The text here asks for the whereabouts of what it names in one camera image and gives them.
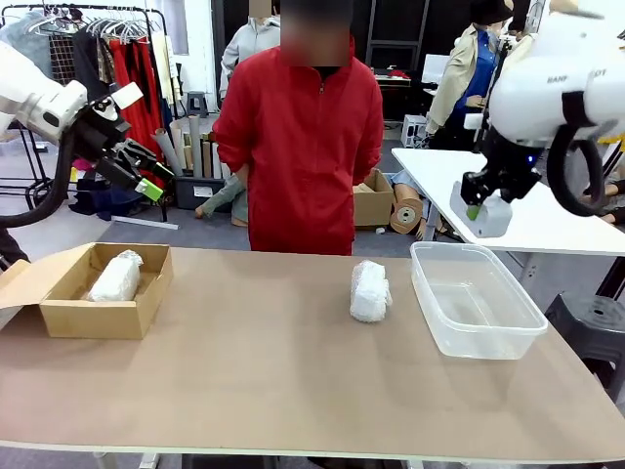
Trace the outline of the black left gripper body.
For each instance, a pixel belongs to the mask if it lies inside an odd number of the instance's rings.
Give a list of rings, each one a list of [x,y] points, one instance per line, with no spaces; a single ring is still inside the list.
[[[72,125],[74,156],[96,163],[126,140],[130,128],[116,103],[89,103]]]

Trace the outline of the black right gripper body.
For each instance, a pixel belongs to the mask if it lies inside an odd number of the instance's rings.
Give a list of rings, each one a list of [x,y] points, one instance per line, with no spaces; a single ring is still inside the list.
[[[541,147],[529,147],[509,141],[494,126],[491,126],[487,131],[482,141],[481,150],[486,158],[483,169],[487,168],[494,174],[494,192],[499,191],[500,176],[503,172],[535,169],[542,155]]]

